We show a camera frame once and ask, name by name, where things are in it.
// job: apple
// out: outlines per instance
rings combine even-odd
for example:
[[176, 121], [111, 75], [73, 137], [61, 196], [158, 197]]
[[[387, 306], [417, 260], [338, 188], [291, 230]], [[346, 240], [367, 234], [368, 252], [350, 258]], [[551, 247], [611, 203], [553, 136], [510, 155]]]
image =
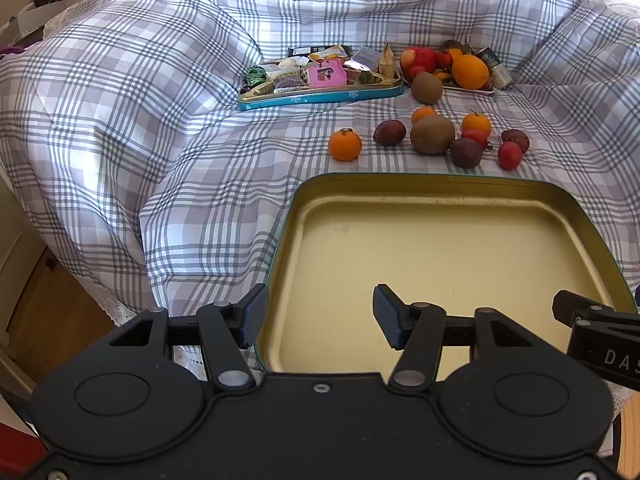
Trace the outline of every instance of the apple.
[[400, 54], [400, 67], [402, 73], [410, 78], [410, 72], [414, 66], [421, 66], [425, 72], [433, 73], [437, 68], [436, 51], [425, 46], [410, 46]]

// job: empty tin tray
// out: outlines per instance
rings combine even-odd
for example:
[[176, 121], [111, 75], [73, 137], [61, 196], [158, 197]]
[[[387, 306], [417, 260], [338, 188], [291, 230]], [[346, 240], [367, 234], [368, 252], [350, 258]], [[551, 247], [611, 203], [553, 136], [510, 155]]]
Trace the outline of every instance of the empty tin tray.
[[[405, 303], [472, 316], [492, 306], [561, 350], [554, 320], [567, 289], [634, 312], [604, 241], [578, 203], [545, 182], [437, 174], [327, 174], [296, 192], [271, 269], [270, 316], [258, 340], [277, 372], [379, 371], [387, 345], [371, 296], [388, 284]], [[445, 348], [438, 378], [468, 362]]]

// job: plaid duvet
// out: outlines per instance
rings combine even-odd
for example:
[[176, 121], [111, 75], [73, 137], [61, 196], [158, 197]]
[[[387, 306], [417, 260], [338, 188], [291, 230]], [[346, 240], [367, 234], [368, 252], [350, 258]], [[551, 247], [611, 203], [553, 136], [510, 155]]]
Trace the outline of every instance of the plaid duvet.
[[[73, 274], [132, 312], [193, 313], [265, 279], [287, 205], [332, 171], [504, 175], [371, 139], [417, 107], [397, 98], [239, 112], [244, 67], [303, 44], [457, 38], [491, 46], [516, 84], [493, 96], [446, 91], [460, 123], [532, 147], [509, 176], [574, 195], [630, 286], [640, 284], [639, 24], [601, 0], [87, 0], [63, 28], [0, 61], [0, 156], [40, 234]], [[350, 127], [360, 157], [331, 160]]]

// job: tomato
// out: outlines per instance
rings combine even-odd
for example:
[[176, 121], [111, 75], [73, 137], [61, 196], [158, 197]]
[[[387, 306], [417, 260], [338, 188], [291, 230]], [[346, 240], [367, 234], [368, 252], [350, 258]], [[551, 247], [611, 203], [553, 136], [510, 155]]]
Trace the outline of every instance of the tomato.
[[413, 81], [420, 72], [427, 72], [427, 71], [422, 65], [412, 66], [409, 69], [409, 77], [411, 78], [411, 81]]
[[515, 170], [521, 160], [522, 150], [515, 142], [509, 140], [498, 148], [498, 164], [504, 170]]
[[480, 144], [480, 146], [486, 148], [487, 136], [481, 130], [476, 130], [475, 128], [466, 128], [465, 130], [462, 130], [462, 134], [460, 135], [460, 137], [473, 139], [475, 142]]

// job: orange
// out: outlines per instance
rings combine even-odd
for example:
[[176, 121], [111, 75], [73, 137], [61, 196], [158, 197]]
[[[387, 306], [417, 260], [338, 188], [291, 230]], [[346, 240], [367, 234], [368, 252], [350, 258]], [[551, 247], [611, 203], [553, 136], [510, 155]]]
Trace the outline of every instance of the orange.
[[485, 136], [489, 136], [491, 133], [491, 121], [484, 115], [479, 114], [475, 110], [471, 110], [472, 113], [465, 116], [460, 124], [461, 130], [480, 130]]
[[329, 155], [335, 160], [349, 162], [360, 155], [362, 139], [351, 128], [343, 128], [331, 134], [328, 148]]
[[442, 84], [451, 82], [451, 74], [446, 70], [436, 70], [433, 75], [440, 79]]
[[450, 48], [447, 52], [451, 54], [453, 62], [456, 62], [456, 60], [462, 56], [462, 51], [459, 48]]
[[451, 75], [462, 88], [479, 90], [489, 79], [489, 69], [482, 59], [465, 54], [453, 60]]
[[428, 115], [437, 115], [436, 110], [431, 108], [430, 106], [423, 106], [421, 108], [417, 108], [416, 111], [411, 114], [411, 124], [417, 123], [421, 118], [426, 117]]

